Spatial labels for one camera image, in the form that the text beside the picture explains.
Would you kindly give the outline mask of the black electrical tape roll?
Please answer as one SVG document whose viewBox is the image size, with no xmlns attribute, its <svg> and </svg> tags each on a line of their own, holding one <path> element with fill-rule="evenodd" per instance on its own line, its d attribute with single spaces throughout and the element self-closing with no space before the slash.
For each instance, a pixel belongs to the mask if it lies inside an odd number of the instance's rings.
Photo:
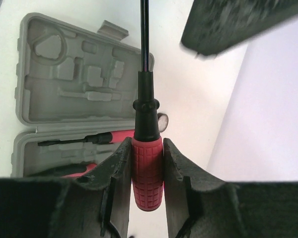
<svg viewBox="0 0 298 238">
<path fill-rule="evenodd" d="M 162 133 L 167 129 L 168 123 L 169 123 L 169 117 L 165 113 L 158 113 L 158 129 L 159 132 Z"/>
</svg>

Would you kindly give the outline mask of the red-handled screwdriver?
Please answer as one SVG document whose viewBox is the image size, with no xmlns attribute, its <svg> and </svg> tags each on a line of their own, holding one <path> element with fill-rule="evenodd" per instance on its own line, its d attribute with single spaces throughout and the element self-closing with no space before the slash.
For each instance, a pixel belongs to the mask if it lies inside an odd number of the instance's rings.
<svg viewBox="0 0 298 238">
<path fill-rule="evenodd" d="M 136 111 L 135 132 L 132 139 L 132 181 L 135 202 L 143 211 L 154 211 L 163 195 L 163 147 L 158 130 L 154 98 L 153 72 L 149 68 L 149 2 L 141 2 L 141 71 L 138 73 L 138 98 L 133 103 Z"/>
<path fill-rule="evenodd" d="M 92 144 L 112 144 L 124 141 L 126 137 L 133 137 L 134 130 L 121 130 L 87 135 L 82 139 L 73 140 L 50 140 L 38 142 L 38 146 L 51 146 L 57 144 L 71 144 L 71 143 L 92 143 Z"/>
</svg>

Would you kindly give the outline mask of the grey plastic tool case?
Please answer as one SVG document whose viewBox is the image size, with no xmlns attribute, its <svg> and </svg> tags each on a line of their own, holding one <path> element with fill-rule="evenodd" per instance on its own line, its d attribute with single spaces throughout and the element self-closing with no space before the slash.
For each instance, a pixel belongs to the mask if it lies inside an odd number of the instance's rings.
<svg viewBox="0 0 298 238">
<path fill-rule="evenodd" d="M 40 14 L 20 24 L 16 115 L 26 131 L 14 140 L 14 178 L 58 166 L 100 164 L 119 143 L 81 140 L 135 126 L 141 51 L 128 30 L 104 21 L 96 33 Z"/>
</svg>

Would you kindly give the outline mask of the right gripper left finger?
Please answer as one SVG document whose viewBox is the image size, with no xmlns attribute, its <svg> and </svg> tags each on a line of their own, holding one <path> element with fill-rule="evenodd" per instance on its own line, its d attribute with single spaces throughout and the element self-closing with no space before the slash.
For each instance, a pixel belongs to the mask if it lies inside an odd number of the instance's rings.
<svg viewBox="0 0 298 238">
<path fill-rule="evenodd" d="M 131 139 L 80 178 L 0 178 L 0 238 L 125 238 Z"/>
</svg>

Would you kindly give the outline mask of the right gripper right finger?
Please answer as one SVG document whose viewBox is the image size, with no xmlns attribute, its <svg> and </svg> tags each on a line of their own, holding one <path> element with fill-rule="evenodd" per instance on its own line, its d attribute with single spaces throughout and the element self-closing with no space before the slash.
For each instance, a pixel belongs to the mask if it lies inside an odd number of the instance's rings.
<svg viewBox="0 0 298 238">
<path fill-rule="evenodd" d="M 164 139 L 171 238 L 298 238 L 298 182 L 226 182 Z"/>
</svg>

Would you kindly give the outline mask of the red black pliers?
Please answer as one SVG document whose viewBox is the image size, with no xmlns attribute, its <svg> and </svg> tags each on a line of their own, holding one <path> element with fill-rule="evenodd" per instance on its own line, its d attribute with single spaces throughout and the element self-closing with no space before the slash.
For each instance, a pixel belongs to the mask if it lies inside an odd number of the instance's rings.
<svg viewBox="0 0 298 238">
<path fill-rule="evenodd" d="M 80 163 L 58 166 L 45 171 L 29 175 L 30 177 L 63 177 L 63 178 L 78 178 L 92 171 L 97 164 L 95 163 Z"/>
</svg>

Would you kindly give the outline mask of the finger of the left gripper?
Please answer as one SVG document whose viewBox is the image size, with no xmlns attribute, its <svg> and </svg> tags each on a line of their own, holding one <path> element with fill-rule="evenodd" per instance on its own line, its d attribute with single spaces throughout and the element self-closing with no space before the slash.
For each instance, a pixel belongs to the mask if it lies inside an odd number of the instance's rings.
<svg viewBox="0 0 298 238">
<path fill-rule="evenodd" d="M 203 56 L 223 51 L 298 15 L 298 0 L 196 0 L 181 44 Z"/>
</svg>

